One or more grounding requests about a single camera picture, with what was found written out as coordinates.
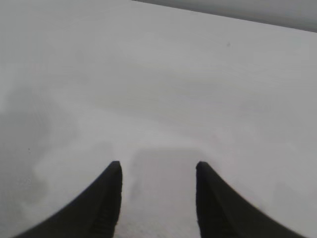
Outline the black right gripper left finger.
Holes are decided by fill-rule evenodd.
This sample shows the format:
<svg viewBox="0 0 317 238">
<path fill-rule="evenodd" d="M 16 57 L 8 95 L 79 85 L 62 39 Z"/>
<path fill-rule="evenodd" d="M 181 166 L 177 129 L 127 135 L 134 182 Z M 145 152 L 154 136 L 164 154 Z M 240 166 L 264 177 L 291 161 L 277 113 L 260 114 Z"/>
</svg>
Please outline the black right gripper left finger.
<svg viewBox="0 0 317 238">
<path fill-rule="evenodd" d="M 18 238 L 112 238 L 122 200 L 122 168 L 113 161 L 73 201 Z"/>
</svg>

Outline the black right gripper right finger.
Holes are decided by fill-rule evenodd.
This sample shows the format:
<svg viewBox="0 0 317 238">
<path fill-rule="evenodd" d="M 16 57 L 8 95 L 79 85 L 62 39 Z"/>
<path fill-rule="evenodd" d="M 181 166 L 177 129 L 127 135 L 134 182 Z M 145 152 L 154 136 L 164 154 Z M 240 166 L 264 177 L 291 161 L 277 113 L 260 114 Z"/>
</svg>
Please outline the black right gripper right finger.
<svg viewBox="0 0 317 238">
<path fill-rule="evenodd" d="M 196 165 L 196 213 L 203 238 L 301 238 L 237 193 L 207 163 Z"/>
</svg>

